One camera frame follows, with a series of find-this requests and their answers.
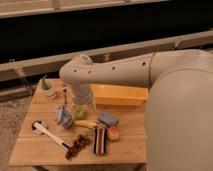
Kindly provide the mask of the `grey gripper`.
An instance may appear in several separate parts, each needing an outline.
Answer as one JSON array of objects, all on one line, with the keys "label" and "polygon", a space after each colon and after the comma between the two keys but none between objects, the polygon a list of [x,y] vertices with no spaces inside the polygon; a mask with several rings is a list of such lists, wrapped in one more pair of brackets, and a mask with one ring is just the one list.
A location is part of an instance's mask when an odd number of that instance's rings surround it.
[{"label": "grey gripper", "polygon": [[58,125],[62,125],[64,128],[70,128],[72,126],[73,120],[72,115],[68,110],[67,88],[64,87],[62,91],[64,96],[64,103],[58,108],[55,121]]}]

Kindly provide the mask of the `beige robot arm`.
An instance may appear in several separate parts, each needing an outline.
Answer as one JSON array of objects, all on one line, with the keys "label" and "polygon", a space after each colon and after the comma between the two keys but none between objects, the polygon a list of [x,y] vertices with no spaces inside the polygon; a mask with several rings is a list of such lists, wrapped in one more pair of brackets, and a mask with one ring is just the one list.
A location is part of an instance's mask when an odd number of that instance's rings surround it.
[{"label": "beige robot arm", "polygon": [[78,55],[59,75],[80,104],[92,100],[92,84],[147,88],[148,171],[213,171],[213,53],[152,52],[106,63]]}]

